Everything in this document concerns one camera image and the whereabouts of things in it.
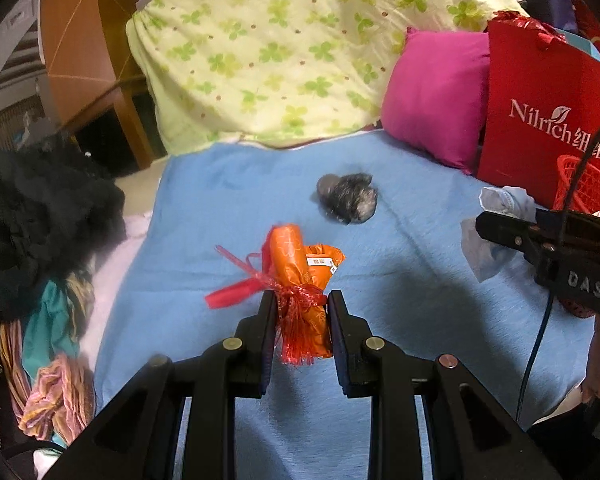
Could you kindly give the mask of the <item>red plastic mesh basket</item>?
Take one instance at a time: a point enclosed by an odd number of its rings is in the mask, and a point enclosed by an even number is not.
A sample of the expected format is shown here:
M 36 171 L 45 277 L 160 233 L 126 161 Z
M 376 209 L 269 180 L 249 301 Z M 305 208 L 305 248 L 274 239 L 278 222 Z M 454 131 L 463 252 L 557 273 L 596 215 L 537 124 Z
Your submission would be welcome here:
M 558 183 L 552 208 L 562 209 L 572 177 L 580 164 L 576 156 L 562 155 L 557 159 Z M 600 170 L 587 164 L 571 200 L 570 210 L 600 217 Z

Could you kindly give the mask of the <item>orange plastic wrapper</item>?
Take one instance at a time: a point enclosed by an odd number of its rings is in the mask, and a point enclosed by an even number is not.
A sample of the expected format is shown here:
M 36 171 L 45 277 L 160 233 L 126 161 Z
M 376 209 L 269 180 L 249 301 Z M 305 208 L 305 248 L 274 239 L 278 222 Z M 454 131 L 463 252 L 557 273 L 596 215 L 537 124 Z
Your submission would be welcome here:
M 262 263 L 275 282 L 283 363 L 310 365 L 332 356 L 325 289 L 344 260 L 336 247 L 307 245 L 295 224 L 274 226 L 268 232 Z

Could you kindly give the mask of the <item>white tissue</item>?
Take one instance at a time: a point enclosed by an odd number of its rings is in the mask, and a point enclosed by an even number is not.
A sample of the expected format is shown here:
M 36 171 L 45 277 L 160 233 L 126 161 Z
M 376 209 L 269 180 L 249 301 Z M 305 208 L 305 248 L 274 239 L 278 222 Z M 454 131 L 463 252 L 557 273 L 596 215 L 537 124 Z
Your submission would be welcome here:
M 482 213 L 460 222 L 460 246 L 478 282 L 498 274 L 515 255 L 510 226 L 521 221 L 535 222 L 536 205 L 524 188 L 485 186 L 479 194 Z

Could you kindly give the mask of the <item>grey black plastic bag wad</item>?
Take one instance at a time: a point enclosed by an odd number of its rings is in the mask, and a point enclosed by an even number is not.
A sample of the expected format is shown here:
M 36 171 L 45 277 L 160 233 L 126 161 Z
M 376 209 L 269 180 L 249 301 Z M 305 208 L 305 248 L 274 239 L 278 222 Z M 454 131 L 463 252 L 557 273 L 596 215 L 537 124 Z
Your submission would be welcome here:
M 375 214 L 378 191 L 370 174 L 325 174 L 318 179 L 316 192 L 325 214 L 341 223 L 364 223 Z

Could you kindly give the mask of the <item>light blue blanket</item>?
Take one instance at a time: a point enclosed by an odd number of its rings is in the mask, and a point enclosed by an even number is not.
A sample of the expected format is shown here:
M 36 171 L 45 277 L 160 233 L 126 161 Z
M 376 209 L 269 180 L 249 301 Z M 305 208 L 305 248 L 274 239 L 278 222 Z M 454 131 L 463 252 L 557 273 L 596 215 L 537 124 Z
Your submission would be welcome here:
M 543 211 L 479 282 L 481 183 L 368 132 L 172 157 L 58 479 L 553 479 L 529 438 L 593 325 L 535 277 Z

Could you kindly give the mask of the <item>red Nilrich shopping bag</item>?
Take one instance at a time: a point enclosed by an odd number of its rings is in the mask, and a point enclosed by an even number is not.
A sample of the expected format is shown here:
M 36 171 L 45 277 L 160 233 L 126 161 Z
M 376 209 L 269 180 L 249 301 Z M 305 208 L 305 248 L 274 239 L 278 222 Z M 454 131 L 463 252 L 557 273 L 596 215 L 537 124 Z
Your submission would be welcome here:
M 600 128 L 600 61 L 539 29 L 488 25 L 490 81 L 477 177 L 552 206 L 557 159 L 580 158 Z

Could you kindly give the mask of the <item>colourful clothes heap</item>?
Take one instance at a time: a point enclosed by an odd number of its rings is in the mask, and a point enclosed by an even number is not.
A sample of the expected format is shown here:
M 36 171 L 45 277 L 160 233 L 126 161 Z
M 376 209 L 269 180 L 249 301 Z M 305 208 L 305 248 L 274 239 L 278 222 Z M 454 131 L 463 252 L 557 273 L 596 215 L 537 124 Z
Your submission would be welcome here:
M 93 374 L 80 355 L 93 312 L 90 269 L 49 281 L 22 320 L 0 326 L 0 375 L 19 430 L 68 445 L 94 416 Z

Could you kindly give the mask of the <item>magenta pillow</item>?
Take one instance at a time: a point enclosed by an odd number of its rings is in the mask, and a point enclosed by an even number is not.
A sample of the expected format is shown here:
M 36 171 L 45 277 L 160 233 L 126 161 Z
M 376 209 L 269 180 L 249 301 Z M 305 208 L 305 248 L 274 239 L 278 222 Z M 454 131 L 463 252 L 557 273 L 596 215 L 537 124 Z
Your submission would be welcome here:
M 382 128 L 443 165 L 472 174 L 486 125 L 489 68 L 484 32 L 410 27 L 382 100 Z

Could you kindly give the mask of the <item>red crumpled plastic bag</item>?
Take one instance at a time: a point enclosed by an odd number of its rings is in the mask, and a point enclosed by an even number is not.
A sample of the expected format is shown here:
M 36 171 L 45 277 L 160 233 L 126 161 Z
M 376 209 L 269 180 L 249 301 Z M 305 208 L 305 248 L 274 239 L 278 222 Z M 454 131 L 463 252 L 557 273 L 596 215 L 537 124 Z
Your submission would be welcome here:
M 550 26 L 550 24 L 541 22 L 536 18 L 532 18 L 531 16 L 521 14 L 518 11 L 498 11 L 494 14 L 492 22 L 504 23 L 519 28 L 535 30 L 536 32 L 539 32 L 547 37 L 555 38 L 562 42 L 567 41 L 565 35 L 561 32 L 558 32 L 558 30 L 554 29 L 554 27 Z

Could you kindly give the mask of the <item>black clothes pile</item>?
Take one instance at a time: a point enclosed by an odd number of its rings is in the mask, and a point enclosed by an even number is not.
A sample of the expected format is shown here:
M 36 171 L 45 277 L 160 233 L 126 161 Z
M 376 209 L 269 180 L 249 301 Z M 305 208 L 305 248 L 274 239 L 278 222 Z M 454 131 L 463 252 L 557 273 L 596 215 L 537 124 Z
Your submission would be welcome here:
M 124 194 L 61 134 L 0 150 L 0 323 L 125 237 Z

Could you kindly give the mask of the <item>green clover quilt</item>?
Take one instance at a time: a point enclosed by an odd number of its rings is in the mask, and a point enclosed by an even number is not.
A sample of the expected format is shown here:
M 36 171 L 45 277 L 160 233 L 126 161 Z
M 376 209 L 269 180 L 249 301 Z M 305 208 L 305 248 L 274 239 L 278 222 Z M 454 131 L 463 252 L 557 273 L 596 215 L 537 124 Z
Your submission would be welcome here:
M 171 155 L 373 125 L 409 28 L 481 32 L 518 0 L 150 0 L 126 23 Z

